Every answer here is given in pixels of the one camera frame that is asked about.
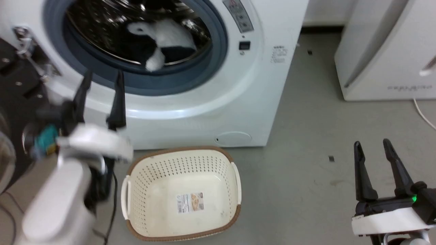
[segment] washing machine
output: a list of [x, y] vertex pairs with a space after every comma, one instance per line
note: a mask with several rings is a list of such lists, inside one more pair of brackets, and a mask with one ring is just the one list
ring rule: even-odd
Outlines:
[[[122, 133], [137, 150], [265, 146], [308, 0], [171, 0], [159, 10], [150, 1], [0, 0], [0, 38], [21, 53], [43, 52], [44, 62], [33, 63], [51, 101], [72, 97], [92, 70], [88, 123], [104, 123], [122, 70]], [[162, 17], [190, 31], [197, 51], [147, 72], [118, 49], [116, 29]]]

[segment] black cable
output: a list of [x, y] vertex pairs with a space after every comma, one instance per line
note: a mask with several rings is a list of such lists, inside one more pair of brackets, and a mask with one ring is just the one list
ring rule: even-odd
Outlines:
[[12, 221], [13, 226], [13, 233], [12, 233], [12, 241], [10, 245], [13, 245], [15, 243], [15, 239], [17, 238], [17, 224], [15, 222], [14, 216], [2, 205], [0, 205], [0, 210], [2, 210], [7, 216], [9, 216], [10, 220]]
[[112, 210], [112, 216], [111, 216], [111, 219], [110, 219], [108, 231], [107, 231], [106, 236], [105, 236], [103, 233], [101, 233], [101, 232], [99, 232], [97, 230], [93, 230], [93, 232], [94, 232], [94, 234], [96, 236], [102, 238], [105, 241], [104, 245], [107, 245], [108, 242], [109, 242], [109, 236], [110, 236], [110, 233], [112, 231], [113, 221], [115, 219], [115, 213], [116, 213], [116, 201], [117, 201], [117, 193], [118, 193], [118, 180], [117, 180], [117, 178], [115, 176], [115, 173], [112, 173], [112, 175], [113, 175], [113, 180], [115, 182], [115, 188], [114, 188], [114, 192], [113, 192], [113, 210]]
[[5, 192], [4, 194], [6, 194], [6, 195], [8, 195], [11, 199], [12, 199], [12, 201], [15, 203], [15, 205], [17, 206], [17, 208], [20, 210], [20, 212], [22, 213], [22, 214], [24, 214], [24, 210], [21, 208], [21, 206], [18, 204], [18, 202], [17, 202], [17, 200], [14, 198], [14, 196], [11, 194], [11, 193], [9, 193], [9, 192]]

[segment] laundry basket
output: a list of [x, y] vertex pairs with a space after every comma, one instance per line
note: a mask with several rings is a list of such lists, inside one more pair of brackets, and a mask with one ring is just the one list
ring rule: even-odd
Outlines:
[[123, 181], [121, 208], [144, 241], [178, 241], [220, 233], [241, 210], [241, 181], [218, 147], [158, 151], [134, 163]]

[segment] gray floor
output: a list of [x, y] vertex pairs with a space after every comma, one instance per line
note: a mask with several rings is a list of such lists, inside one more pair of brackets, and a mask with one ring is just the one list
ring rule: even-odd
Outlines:
[[[414, 180], [436, 187], [436, 132], [411, 102], [343, 101], [333, 61], [339, 38], [300, 38], [268, 146], [228, 150], [242, 179], [242, 211], [236, 224], [219, 235], [171, 244], [370, 244], [351, 230], [356, 140], [363, 145], [379, 196], [392, 196], [395, 188], [383, 151], [385, 137], [393, 142]], [[436, 102], [419, 104], [436, 122]], [[11, 189], [22, 206], [28, 205], [52, 166], [53, 161], [39, 164]], [[116, 166], [119, 180], [127, 168]], [[25, 189], [29, 183], [32, 188]], [[0, 202], [21, 219], [7, 196]], [[106, 230], [111, 208], [107, 204], [99, 209], [98, 230]], [[8, 243], [10, 231], [9, 220], [0, 213], [0, 245]], [[89, 244], [103, 242], [93, 237]], [[144, 244], [129, 233], [120, 210], [109, 244]]]

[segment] black baseboard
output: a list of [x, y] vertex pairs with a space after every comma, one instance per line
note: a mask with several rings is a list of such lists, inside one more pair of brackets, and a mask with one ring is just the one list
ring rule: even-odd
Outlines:
[[342, 33], [344, 26], [308, 26], [301, 28], [301, 34]]

